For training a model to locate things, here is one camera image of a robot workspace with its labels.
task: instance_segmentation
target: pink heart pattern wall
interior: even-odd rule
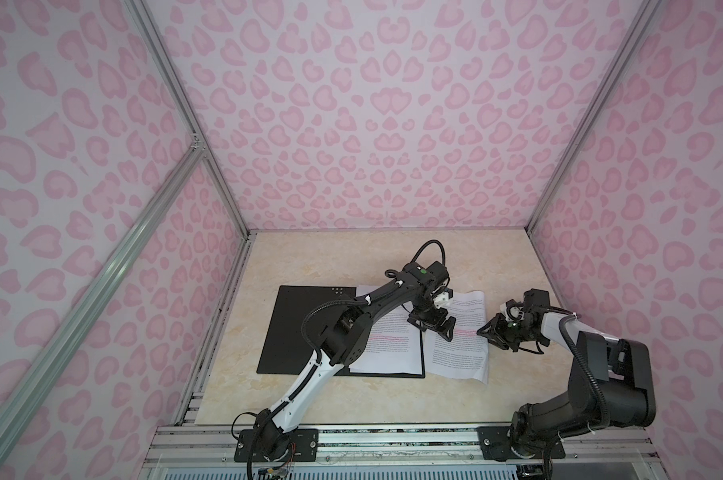
[[[674,480],[723,480],[723,0],[672,0],[535,232],[571,309],[647,344]]]
[[[0,405],[189,146],[119,0],[0,0]]]
[[[637,0],[151,0],[254,229],[525,225]]]
[[[199,165],[0,480],[134,478],[178,406],[239,243]]]

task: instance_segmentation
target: tabletop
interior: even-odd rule
[[[295,376],[261,375],[260,360],[280,285],[382,285],[386,269],[399,270],[425,241],[447,251],[450,288],[482,290],[487,319],[502,303],[521,300],[530,288],[551,292],[523,230],[343,231],[261,233],[256,236],[238,287],[197,425],[224,425],[240,412],[276,402]],[[419,261],[440,260],[428,246]],[[335,377],[309,408],[303,423],[509,422],[524,403],[565,392],[569,352],[552,343],[545,355],[490,346],[489,384],[474,379]]]

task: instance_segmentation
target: white paper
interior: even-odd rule
[[[366,295],[378,287],[359,285],[356,295]],[[412,302],[405,303],[412,310]],[[404,308],[398,306],[379,319],[369,334],[364,353],[350,364],[353,373],[423,374],[420,331],[407,321]]]
[[[450,379],[487,380],[487,360],[490,349],[487,339],[476,331],[487,323],[484,293],[455,293],[447,307],[455,317],[452,342],[442,339],[432,330],[425,332],[425,371]]]

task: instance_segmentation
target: black mounting plate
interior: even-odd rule
[[[295,462],[315,462],[316,449],[318,445],[318,430],[315,428],[298,428],[287,434],[289,442],[294,443],[294,461]],[[236,462],[247,461],[247,451],[249,443],[252,439],[252,430],[241,430],[239,434],[239,444],[243,444],[241,448],[236,446],[236,453],[233,459]],[[252,462],[279,462],[286,460],[286,457],[268,459],[262,456],[257,449],[252,454]]]
[[[505,462],[506,460],[519,460],[519,457],[510,451],[510,440],[508,439],[509,427],[478,427],[479,446],[484,460],[494,460],[496,462]],[[561,442],[557,442],[551,451],[551,458],[564,458],[564,447]],[[542,453],[537,453],[535,459],[541,460]]]

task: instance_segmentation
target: black folder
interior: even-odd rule
[[[292,286],[282,285],[278,288],[276,304],[270,316],[268,334],[265,336],[258,373],[275,373],[279,375],[298,375],[310,359],[313,350],[303,340],[300,325],[308,313],[315,307],[329,300],[337,299],[345,293],[349,297],[356,296],[353,286]],[[337,314],[328,309],[327,314]],[[317,327],[318,322],[308,326]],[[425,356],[423,354],[423,335],[420,335],[420,358],[423,367],[422,374],[414,373],[353,373],[348,367],[336,373],[341,376],[372,376],[372,377],[398,377],[407,379],[425,378]]]

